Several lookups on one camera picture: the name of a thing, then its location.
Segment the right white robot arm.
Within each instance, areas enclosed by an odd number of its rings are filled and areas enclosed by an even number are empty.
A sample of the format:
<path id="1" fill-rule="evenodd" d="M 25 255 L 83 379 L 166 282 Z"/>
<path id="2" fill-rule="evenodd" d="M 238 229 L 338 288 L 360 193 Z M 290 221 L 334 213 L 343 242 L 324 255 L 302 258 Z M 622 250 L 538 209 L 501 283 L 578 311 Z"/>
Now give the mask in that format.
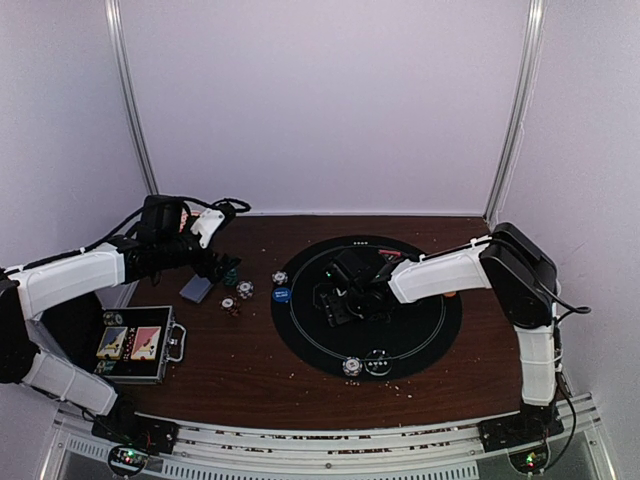
<path id="1" fill-rule="evenodd" d="M 557 269 L 515 225 L 501 223 L 488 235 L 435 254 L 384 253 L 379 263 L 346 249 L 324 275 L 331 288 L 318 298 L 332 327 L 428 297 L 492 290 L 519 345 L 522 390 L 513 433 L 530 442 L 552 423 L 562 355 Z"/>

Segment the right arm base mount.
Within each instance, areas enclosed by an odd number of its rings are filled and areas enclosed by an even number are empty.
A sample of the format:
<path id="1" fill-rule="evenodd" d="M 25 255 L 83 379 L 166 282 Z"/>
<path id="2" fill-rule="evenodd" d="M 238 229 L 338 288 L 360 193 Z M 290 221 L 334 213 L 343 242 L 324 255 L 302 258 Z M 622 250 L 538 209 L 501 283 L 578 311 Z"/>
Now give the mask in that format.
<path id="1" fill-rule="evenodd" d="M 484 451 L 494 452 L 542 442 L 563 433 L 564 425 L 559 418 L 544 422 L 540 418 L 517 413 L 483 420 L 478 424 L 478 430 Z"/>

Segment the red black all-in triangle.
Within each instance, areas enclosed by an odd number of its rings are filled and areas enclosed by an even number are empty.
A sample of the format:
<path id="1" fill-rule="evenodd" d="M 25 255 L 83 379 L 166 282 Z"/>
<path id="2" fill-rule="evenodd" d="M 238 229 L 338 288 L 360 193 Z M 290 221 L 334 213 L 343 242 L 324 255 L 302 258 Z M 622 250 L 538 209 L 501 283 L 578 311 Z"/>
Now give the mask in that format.
<path id="1" fill-rule="evenodd" d="M 400 259 L 403 253 L 397 250 L 379 249 L 378 253 L 383 256 L 387 261 L 394 261 Z"/>

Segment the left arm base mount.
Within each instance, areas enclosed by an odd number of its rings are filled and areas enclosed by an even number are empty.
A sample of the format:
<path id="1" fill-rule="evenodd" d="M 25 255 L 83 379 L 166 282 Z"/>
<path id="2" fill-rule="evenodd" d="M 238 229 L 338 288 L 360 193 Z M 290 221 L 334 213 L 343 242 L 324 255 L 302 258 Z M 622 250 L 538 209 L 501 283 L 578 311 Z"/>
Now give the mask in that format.
<path id="1" fill-rule="evenodd" d="M 113 443 L 131 445 L 152 455 L 171 454 L 179 425 L 167 420 L 134 414 L 126 418 L 97 416 L 91 434 Z"/>

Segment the blue white chip stack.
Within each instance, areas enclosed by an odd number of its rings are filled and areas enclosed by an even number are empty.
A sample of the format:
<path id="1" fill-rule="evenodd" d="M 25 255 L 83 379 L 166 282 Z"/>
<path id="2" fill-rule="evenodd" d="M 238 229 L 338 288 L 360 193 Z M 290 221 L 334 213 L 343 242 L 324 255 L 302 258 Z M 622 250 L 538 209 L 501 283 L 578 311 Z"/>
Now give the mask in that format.
<path id="1" fill-rule="evenodd" d="M 254 295 L 254 284 L 251 281 L 240 281 L 236 285 L 236 292 L 241 299 L 249 299 Z"/>

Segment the blue small blind button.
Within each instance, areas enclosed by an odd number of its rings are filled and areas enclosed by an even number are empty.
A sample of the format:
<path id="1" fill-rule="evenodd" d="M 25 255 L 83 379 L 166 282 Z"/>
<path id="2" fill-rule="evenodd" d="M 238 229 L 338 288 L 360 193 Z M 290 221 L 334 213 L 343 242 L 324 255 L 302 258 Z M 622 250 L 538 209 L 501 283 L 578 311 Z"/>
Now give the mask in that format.
<path id="1" fill-rule="evenodd" d="M 277 303 L 289 303 L 292 291 L 287 287 L 277 287 L 272 292 L 272 300 Z"/>

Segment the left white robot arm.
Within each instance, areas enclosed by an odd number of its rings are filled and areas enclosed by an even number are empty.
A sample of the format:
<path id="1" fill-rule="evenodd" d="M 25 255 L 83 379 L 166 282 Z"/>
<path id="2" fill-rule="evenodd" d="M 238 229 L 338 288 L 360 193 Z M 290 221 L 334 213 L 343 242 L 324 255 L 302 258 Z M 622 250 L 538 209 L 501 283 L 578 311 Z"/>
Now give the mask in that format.
<path id="1" fill-rule="evenodd" d="M 214 237 L 250 205 L 223 198 L 149 195 L 137 210 L 95 242 L 1 272 L 1 381 L 25 384 L 93 415 L 123 444 L 144 433 L 138 415 L 116 405 L 115 388 L 51 353 L 29 337 L 26 323 L 64 302 L 105 288 L 189 266 L 212 284 L 240 260 L 214 250 Z"/>

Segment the blue white chips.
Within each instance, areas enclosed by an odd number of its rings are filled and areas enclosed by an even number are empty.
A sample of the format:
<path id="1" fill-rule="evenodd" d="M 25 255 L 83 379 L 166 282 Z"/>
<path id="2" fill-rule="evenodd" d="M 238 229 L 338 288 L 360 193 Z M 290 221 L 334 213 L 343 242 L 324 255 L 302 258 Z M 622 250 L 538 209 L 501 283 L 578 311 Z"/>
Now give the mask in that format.
<path id="1" fill-rule="evenodd" d="M 272 274 L 271 278 L 272 278 L 273 284 L 277 286 L 285 285 L 289 279 L 288 274 L 285 271 L 281 271 L 281 270 L 275 271 Z"/>
<path id="2" fill-rule="evenodd" d="M 358 357 L 347 357 L 342 362 L 342 371 L 347 377 L 359 376 L 362 369 L 362 361 Z"/>

